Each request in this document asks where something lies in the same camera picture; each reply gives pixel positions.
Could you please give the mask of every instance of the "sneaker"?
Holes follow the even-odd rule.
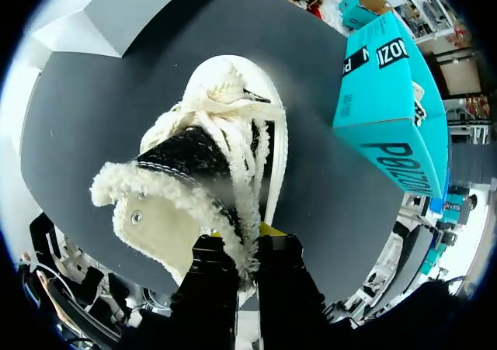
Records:
[[[259,207],[271,224],[287,151],[286,115],[269,76],[243,57],[213,57],[193,72],[182,101],[145,133],[137,158],[103,165],[92,201],[115,204],[115,234],[162,263],[178,285],[198,237],[218,231],[247,290],[259,267]],[[263,178],[269,190],[261,203]]]

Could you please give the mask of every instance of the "turquoise box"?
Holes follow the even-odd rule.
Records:
[[[343,25],[352,29],[362,28],[378,17],[378,14],[363,7],[360,0],[342,0],[339,9],[342,12]]]
[[[333,130],[404,191],[443,196],[445,109],[418,47],[391,12],[348,39]]]

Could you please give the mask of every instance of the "dark gray tabletop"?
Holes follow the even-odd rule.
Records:
[[[402,245],[401,257],[398,261],[395,277],[384,295],[367,315],[376,313],[409,288],[412,280],[418,275],[432,240],[433,234],[423,226],[417,226],[409,234]]]
[[[158,263],[114,236],[113,210],[95,208],[89,186],[104,161],[138,153],[199,63],[242,55],[269,73],[287,108],[288,166],[273,225],[297,234],[328,301],[343,299],[373,267],[402,197],[333,136],[345,49],[345,37],[285,0],[173,0],[122,59],[52,54],[26,116],[23,177],[86,253],[142,286],[174,291]]]

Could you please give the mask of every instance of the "fluffy shoelace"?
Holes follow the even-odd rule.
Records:
[[[245,92],[242,75],[231,64],[221,70],[221,77],[206,80],[198,88],[188,88],[181,102],[163,113],[143,136],[144,153],[188,126],[201,126],[215,140],[227,158],[235,194],[244,248],[256,253],[261,216],[259,193],[264,164],[269,154],[266,121],[285,118],[282,107],[255,100]],[[252,121],[259,131],[259,143],[253,154]],[[254,259],[252,271],[258,268]]]

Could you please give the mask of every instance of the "metal eyelet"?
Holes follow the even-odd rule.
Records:
[[[133,224],[139,224],[141,222],[141,219],[143,218],[143,216],[141,215],[141,212],[135,210],[132,214],[131,214],[131,222],[133,222]]]

